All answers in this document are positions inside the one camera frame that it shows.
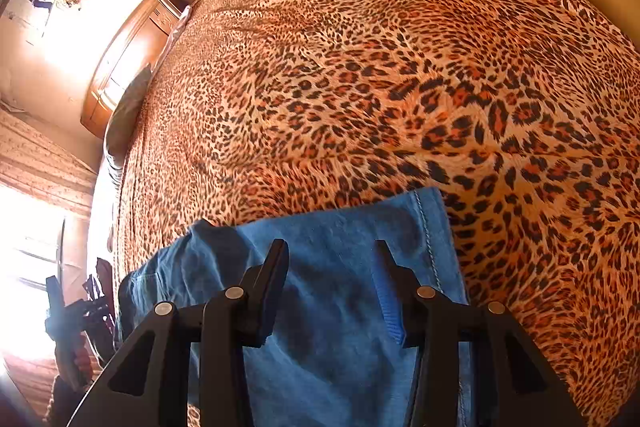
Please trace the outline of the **leopard print bedspread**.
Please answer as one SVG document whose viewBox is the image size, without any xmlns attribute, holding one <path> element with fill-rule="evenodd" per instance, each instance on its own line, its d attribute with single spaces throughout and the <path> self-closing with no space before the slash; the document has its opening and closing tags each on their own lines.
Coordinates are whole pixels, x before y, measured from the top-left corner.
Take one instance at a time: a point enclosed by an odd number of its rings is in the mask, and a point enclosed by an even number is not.
<svg viewBox="0 0 640 427">
<path fill-rule="evenodd" d="M 195 220 L 444 195 L 587 423 L 639 380 L 639 54 L 588 0 L 200 0 L 125 160 L 123 277 Z"/>
</svg>

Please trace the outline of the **reddish window curtain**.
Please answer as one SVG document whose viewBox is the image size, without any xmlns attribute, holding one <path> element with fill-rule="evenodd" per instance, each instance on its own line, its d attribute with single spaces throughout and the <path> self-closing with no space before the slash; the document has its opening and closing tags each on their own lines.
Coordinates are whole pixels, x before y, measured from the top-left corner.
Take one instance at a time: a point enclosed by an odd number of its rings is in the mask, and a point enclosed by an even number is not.
<svg viewBox="0 0 640 427">
<path fill-rule="evenodd" d="M 37 129 L 1 109 L 1 184 L 88 219 L 96 173 Z"/>
</svg>

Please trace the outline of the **wooden headboard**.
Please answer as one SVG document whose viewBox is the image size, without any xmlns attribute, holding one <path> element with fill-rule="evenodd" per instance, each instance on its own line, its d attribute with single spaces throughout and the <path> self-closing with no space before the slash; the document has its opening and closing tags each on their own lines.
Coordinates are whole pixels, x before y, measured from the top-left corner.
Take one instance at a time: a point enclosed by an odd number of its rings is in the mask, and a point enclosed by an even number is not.
<svg viewBox="0 0 640 427">
<path fill-rule="evenodd" d="M 80 123 L 97 138 L 128 84 L 146 65 L 155 65 L 177 25 L 186 0 L 142 0 L 103 53 L 93 73 Z"/>
</svg>

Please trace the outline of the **grey side pillow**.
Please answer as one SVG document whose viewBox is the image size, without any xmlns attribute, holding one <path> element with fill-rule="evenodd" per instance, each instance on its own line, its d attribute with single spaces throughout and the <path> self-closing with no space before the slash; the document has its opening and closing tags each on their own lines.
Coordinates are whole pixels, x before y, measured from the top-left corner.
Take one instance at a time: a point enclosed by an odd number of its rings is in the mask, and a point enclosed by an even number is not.
<svg viewBox="0 0 640 427">
<path fill-rule="evenodd" d="M 151 65 L 148 64 L 128 84 L 107 124 L 103 150 L 105 159 L 112 169 L 120 170 L 124 165 L 134 126 L 151 78 Z"/>
</svg>

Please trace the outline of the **blue denim jeans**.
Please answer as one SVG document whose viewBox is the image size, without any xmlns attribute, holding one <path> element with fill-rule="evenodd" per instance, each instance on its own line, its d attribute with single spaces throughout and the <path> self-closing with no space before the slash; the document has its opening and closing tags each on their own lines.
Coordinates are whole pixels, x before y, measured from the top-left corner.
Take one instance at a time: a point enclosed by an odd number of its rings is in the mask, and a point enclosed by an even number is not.
<svg viewBox="0 0 640 427">
<path fill-rule="evenodd" d="M 455 303 L 466 299 L 436 188 L 373 205 L 216 227 L 196 221 L 118 288 L 118 339 L 161 301 L 206 303 L 260 265 L 275 239 L 290 267 L 272 335 L 245 353 L 259 426 L 400 426 L 416 354 L 387 332 L 371 277 L 376 241 Z"/>
</svg>

